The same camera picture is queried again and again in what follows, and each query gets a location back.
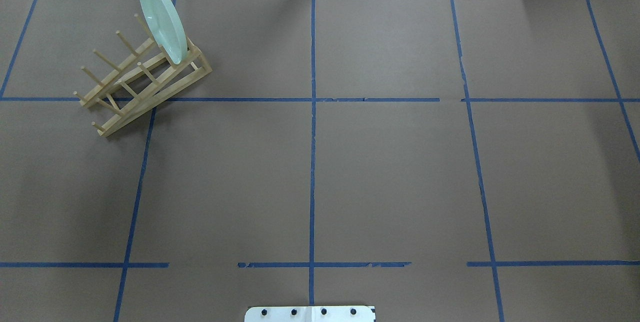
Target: white metal plate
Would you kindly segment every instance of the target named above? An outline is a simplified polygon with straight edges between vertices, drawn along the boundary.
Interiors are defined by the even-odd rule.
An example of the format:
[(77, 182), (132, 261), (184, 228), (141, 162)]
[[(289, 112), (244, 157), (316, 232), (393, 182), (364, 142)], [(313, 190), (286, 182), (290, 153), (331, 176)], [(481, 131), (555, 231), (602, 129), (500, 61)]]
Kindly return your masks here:
[(375, 310), (373, 306), (251, 307), (244, 322), (375, 322)]

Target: mint green plate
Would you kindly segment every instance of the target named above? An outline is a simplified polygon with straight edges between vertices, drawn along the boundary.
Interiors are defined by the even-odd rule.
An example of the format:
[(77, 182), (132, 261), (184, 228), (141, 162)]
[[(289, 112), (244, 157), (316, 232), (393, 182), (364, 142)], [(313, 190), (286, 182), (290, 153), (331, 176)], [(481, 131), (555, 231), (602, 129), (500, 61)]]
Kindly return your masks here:
[(140, 0), (142, 13), (153, 38), (174, 64), (187, 57), (187, 36), (171, 0)]

